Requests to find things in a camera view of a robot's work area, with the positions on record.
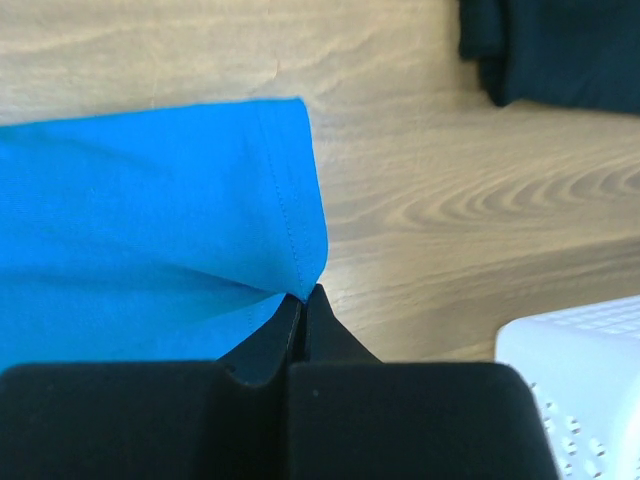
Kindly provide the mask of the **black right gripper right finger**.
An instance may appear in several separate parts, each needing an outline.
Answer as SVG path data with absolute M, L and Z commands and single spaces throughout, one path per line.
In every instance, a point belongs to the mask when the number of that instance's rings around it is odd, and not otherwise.
M 384 363 L 322 287 L 288 370 L 292 479 L 554 479 L 529 386 L 492 362 Z

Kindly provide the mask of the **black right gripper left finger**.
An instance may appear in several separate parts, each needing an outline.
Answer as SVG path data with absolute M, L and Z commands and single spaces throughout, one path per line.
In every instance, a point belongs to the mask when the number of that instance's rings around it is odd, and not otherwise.
M 1 377 L 5 479 L 278 479 L 302 317 L 283 299 L 218 361 L 25 364 Z

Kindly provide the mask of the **blue t shirt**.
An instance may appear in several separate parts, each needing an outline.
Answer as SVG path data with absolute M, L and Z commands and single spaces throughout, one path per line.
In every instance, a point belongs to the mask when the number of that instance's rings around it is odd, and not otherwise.
M 1 130 L 3 368 L 219 358 L 327 257 L 298 98 Z

